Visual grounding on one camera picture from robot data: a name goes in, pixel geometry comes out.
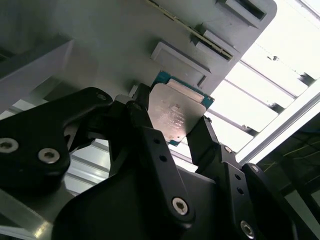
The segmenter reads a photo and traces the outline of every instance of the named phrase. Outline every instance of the screw hole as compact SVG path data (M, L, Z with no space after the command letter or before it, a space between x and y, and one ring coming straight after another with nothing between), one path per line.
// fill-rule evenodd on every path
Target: screw hole
M241 180L241 177L238 174L234 175L236 179Z
M162 162L166 162L166 161L167 161L167 158L166 158L165 156L161 155L161 156L160 156L160 160L161 160Z
M185 208L184 204L182 202L179 202L179 201L176 203L176 206L181 210L183 210Z
M47 157L48 159L52 159L55 157L55 154L52 152L46 152L44 156Z
M232 150L230 149L230 147L224 146L224 149L225 149L228 153L232 154Z
M243 229L244 229L245 233L247 233L248 235L252 234L251 229L249 227L245 226L245 227L243 227Z
M251 167L253 168L253 170L255 170L257 173L259 172L259 168L257 167L257 166L255 166L255 165L251 165Z
M12 143L11 142L3 142L0 144L0 148L2 149L10 149L12 148Z
M238 192L239 192L241 195L245 194L244 191L243 191L240 187L237 187L236 189L238 190Z

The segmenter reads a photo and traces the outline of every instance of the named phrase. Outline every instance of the metal frame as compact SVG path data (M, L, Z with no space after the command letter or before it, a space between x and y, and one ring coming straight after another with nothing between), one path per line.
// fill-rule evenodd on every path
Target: metal frame
M232 87L238 89L239 91L245 93L246 95L248 95L249 97L251 97L252 99L256 100L257 102L261 103L262 105L266 106L267 108L273 109L272 107L270 107L269 105L267 105L266 103L264 103L263 101L259 100L258 98L256 98L255 96L253 96L252 94L246 92L245 90L243 90L241 87L238 87L237 85L235 85L234 83L230 82L228 79L225 79L225 81L230 84Z
M274 81L272 81L270 78L266 77L265 75L263 75L261 72L259 72L258 70L256 70L254 67L250 66L250 64L246 63L243 60L240 60L239 63L241 63L243 66L245 66L246 68L248 68L249 70L251 70L252 72L254 72L255 74L257 74L258 76L260 76L261 78L263 78L264 80L266 80L268 83L270 83L271 85L273 85L274 87L276 87L277 89L281 90L283 93L285 93L286 95L290 96L293 99L296 99L296 97L291 94L290 92L288 92L287 90L285 90L283 87L279 86L278 84L276 84Z
M297 100L292 105L290 105L285 111L283 111L283 113L285 114L286 112L288 113L293 112L295 105L299 105L299 104L301 105L304 103L302 107L299 108L298 111L294 111L294 113L286 121L280 124L272 132L272 134L269 134L267 137L262 139L261 142L256 147L250 146L255 144L254 139L250 143L248 143L241 151L246 150L246 148L249 148L249 147L253 149L244 157L240 156L241 157L240 163L245 164L245 163L251 162L256 164L258 161L264 158L268 153L270 153L273 149L275 149L279 144L281 144L285 139L287 139L291 134L293 134L296 130L298 130L306 122L308 122L311 118L313 118L316 114L318 114L320 112L319 89L320 89L320 81L316 81L300 97L298 97ZM268 125L263 131L267 132L268 127L270 127L270 125ZM271 143L274 143L276 140L278 141L277 145L271 144ZM259 160L253 159L258 154L260 154Z
M310 7L307 3L305 3L303 0L296 0L299 4L301 4L301 7L307 9L316 19L320 21L320 16Z
M243 131L243 132L245 132L245 133L247 133L247 134L249 134L249 135L251 135L251 136L253 136L253 137L258 134L257 131L255 131L255 130L253 130L253 129L251 129L251 128L246 128L246 127L244 127L244 126L240 126L239 124L236 124L235 122L231 121L230 119L228 119L228 118L222 116L221 114L213 111L211 108L209 108L209 109L207 110L207 112L208 112L209 114L212 114L212 115L220 118L221 120L225 121L226 123L228 123L228 124L236 127L237 129L239 129L239 130L241 130L241 131Z
M0 233L23 239L50 239L53 221L73 197L64 184L55 193L43 197L7 193L0 189L1 214L25 230L16 225L1 226Z

